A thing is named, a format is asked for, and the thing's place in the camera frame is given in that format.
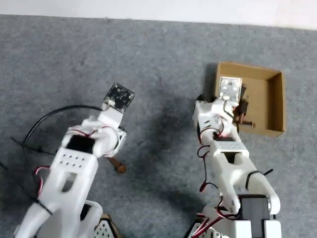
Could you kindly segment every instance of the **white wall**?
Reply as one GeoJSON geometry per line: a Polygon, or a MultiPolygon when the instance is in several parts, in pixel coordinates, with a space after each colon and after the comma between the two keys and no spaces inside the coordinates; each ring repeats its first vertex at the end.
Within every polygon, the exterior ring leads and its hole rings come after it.
{"type": "Polygon", "coordinates": [[[0,0],[0,14],[317,29],[317,0],[0,0]]]}

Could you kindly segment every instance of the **open box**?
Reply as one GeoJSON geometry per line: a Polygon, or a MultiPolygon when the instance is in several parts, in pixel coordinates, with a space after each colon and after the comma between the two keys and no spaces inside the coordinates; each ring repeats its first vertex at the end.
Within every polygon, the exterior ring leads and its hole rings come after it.
{"type": "Polygon", "coordinates": [[[219,93],[221,76],[240,77],[247,86],[245,96],[248,96],[249,106],[244,120],[252,121],[256,126],[239,125],[241,131],[278,136],[286,130],[285,87],[281,71],[220,62],[215,80],[215,96],[219,93]]]}

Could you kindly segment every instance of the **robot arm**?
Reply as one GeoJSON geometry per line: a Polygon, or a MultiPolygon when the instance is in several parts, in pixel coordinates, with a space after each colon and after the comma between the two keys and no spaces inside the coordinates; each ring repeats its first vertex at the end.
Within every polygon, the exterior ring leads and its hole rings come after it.
{"type": "MultiPolygon", "coordinates": [[[[196,101],[193,121],[202,145],[209,147],[206,160],[211,162],[218,182],[221,205],[237,219],[222,219],[213,229],[222,237],[280,238],[281,225],[273,217],[280,210],[280,200],[249,158],[249,151],[232,124],[237,102],[216,99],[212,103],[196,101]],[[250,194],[240,195],[234,186],[245,187],[250,194]]],[[[203,213],[213,221],[219,217],[214,206],[203,213]]]]}
{"type": "Polygon", "coordinates": [[[86,201],[98,168],[98,158],[114,156],[126,136],[119,128],[123,113],[134,94],[118,84],[108,92],[103,111],[81,125],[68,129],[50,166],[38,197],[47,208],[34,203],[28,209],[16,238],[87,238],[98,224],[102,207],[86,201]],[[89,209],[84,219],[85,204],[89,209]]]}

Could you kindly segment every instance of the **black cable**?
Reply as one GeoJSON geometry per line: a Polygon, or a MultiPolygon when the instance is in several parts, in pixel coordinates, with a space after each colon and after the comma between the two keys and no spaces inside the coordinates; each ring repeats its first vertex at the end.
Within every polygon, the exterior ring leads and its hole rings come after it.
{"type": "Polygon", "coordinates": [[[22,148],[25,148],[25,149],[27,149],[27,150],[32,150],[32,151],[35,151],[35,152],[38,152],[38,153],[41,153],[41,154],[56,155],[56,154],[54,154],[54,153],[52,153],[52,152],[48,152],[48,151],[42,150],[41,147],[39,147],[38,149],[36,149],[36,148],[32,148],[32,147],[27,146],[27,145],[22,145],[22,143],[18,142],[18,141],[17,141],[16,139],[14,139],[13,137],[10,137],[10,138],[11,138],[11,140],[13,140],[16,144],[18,144],[19,146],[21,146],[22,148]]]}
{"type": "Polygon", "coordinates": [[[65,106],[65,107],[62,107],[62,108],[58,108],[54,111],[51,111],[50,113],[47,113],[45,116],[41,117],[32,127],[31,129],[29,130],[29,132],[26,134],[23,142],[22,142],[22,145],[24,145],[31,137],[31,135],[33,134],[34,130],[43,122],[45,121],[47,118],[49,118],[50,116],[53,116],[57,113],[61,113],[61,112],[64,112],[64,111],[67,111],[67,110],[70,110],[70,109],[78,109],[78,108],[87,108],[87,109],[94,109],[94,110],[97,110],[97,111],[102,111],[101,108],[99,107],[95,107],[95,106],[89,106],[89,105],[70,105],[70,106],[65,106]]]}
{"type": "Polygon", "coordinates": [[[249,181],[250,181],[251,175],[260,173],[260,174],[266,176],[266,175],[272,173],[273,171],[274,171],[274,169],[270,169],[270,170],[266,171],[264,174],[263,174],[262,172],[258,171],[258,170],[255,170],[255,171],[250,172],[250,173],[248,174],[247,180],[246,180],[246,190],[249,190],[248,188],[249,188],[249,181]]]}
{"type": "Polygon", "coordinates": [[[237,132],[240,132],[239,122],[234,118],[233,115],[231,115],[229,112],[226,111],[225,107],[227,105],[227,101],[224,101],[223,103],[223,111],[232,118],[233,122],[237,125],[237,132]]]}
{"type": "MultiPolygon", "coordinates": [[[[21,146],[22,146],[22,149],[23,149],[23,154],[24,154],[24,157],[25,157],[25,160],[27,161],[31,171],[32,171],[32,174],[33,174],[33,170],[32,170],[32,166],[31,166],[31,163],[30,163],[30,160],[29,158],[27,157],[27,155],[25,154],[25,150],[24,150],[24,146],[25,146],[25,143],[30,139],[31,135],[33,134],[34,130],[43,122],[45,121],[47,118],[49,118],[50,116],[53,116],[57,113],[61,113],[61,112],[64,112],[64,111],[67,111],[67,110],[70,110],[70,109],[78,109],[78,108],[86,108],[86,109],[94,109],[94,110],[97,110],[97,111],[102,111],[101,108],[98,108],[98,107],[95,107],[95,106],[89,106],[89,105],[70,105],[70,106],[65,106],[65,107],[62,107],[62,108],[58,108],[58,109],[55,109],[54,111],[51,111],[49,113],[47,113],[46,115],[44,115],[43,117],[41,117],[32,127],[31,129],[29,130],[29,132],[26,134],[21,146]]],[[[38,179],[35,175],[33,175],[33,178],[34,178],[34,181],[35,181],[35,184],[38,185],[38,179]]]]}
{"type": "Polygon", "coordinates": [[[215,188],[219,189],[218,186],[212,182],[207,182],[207,169],[206,169],[206,162],[205,162],[205,158],[206,158],[206,155],[208,154],[209,151],[207,151],[204,155],[203,155],[203,162],[204,162],[204,169],[205,169],[205,180],[203,182],[203,184],[200,186],[199,188],[199,192],[203,192],[205,187],[210,184],[212,186],[214,186],[215,188]]]}
{"type": "Polygon", "coordinates": [[[29,192],[20,184],[20,182],[16,179],[16,177],[10,172],[9,168],[5,166],[2,162],[0,162],[0,166],[7,172],[7,174],[11,177],[11,179],[20,187],[23,193],[32,201],[39,204],[43,207],[50,215],[53,214],[38,198],[29,194],[29,192]]]}
{"type": "Polygon", "coordinates": [[[30,170],[31,170],[31,173],[32,173],[33,179],[34,179],[34,181],[35,181],[35,184],[39,184],[39,180],[38,180],[38,178],[36,177],[35,173],[33,173],[30,159],[29,159],[29,157],[26,155],[26,153],[25,153],[25,148],[24,148],[24,147],[22,147],[22,152],[23,152],[23,156],[24,156],[24,158],[25,158],[25,161],[27,162],[27,164],[28,164],[28,166],[29,166],[29,168],[30,168],[30,170]]]}

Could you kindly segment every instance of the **metal base plate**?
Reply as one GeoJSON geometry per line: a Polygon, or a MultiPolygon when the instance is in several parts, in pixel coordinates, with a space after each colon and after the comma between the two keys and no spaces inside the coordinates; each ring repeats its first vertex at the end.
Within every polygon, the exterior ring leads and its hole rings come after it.
{"type": "Polygon", "coordinates": [[[117,238],[117,236],[115,235],[110,222],[108,220],[102,220],[90,238],[117,238]]]}

